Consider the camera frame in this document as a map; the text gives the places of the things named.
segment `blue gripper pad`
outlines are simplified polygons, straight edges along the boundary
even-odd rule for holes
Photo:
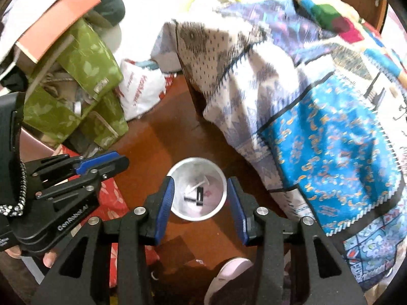
[[[164,237],[167,228],[168,219],[170,217],[172,201],[174,199],[175,182],[172,177],[167,177],[158,193],[164,193],[162,196],[161,206],[159,207],[156,217],[154,240],[159,244]]]
[[[236,177],[227,180],[227,198],[237,235],[243,245],[253,245],[251,242],[260,236],[258,223],[254,220],[254,211],[258,208],[256,199],[243,192]]]
[[[111,161],[114,158],[119,157],[119,153],[117,151],[112,151],[104,155],[100,155],[91,159],[87,159],[80,163],[79,167],[75,170],[76,174],[85,174],[87,171],[97,168],[100,164],[106,163]]]

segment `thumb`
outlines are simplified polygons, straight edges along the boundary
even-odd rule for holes
[[[9,249],[6,250],[6,253],[12,257],[12,258],[16,258],[16,259],[20,259],[21,256],[21,250],[20,247],[18,245],[15,245]]]
[[[44,259],[42,260],[44,265],[48,268],[51,268],[52,265],[54,264],[56,260],[56,252],[54,250],[51,250],[50,252],[47,252],[44,254]]]

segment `silver screw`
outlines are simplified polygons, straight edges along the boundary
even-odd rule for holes
[[[311,226],[311,225],[314,224],[314,219],[311,218],[311,217],[306,216],[306,217],[303,217],[302,222],[305,223],[308,226]]]
[[[99,223],[99,218],[98,217],[90,217],[88,220],[89,225],[96,225]]]
[[[144,207],[136,207],[134,209],[134,214],[140,216],[142,214],[146,213],[146,209]]]
[[[265,216],[269,213],[269,210],[266,207],[258,207],[256,212],[261,216]]]

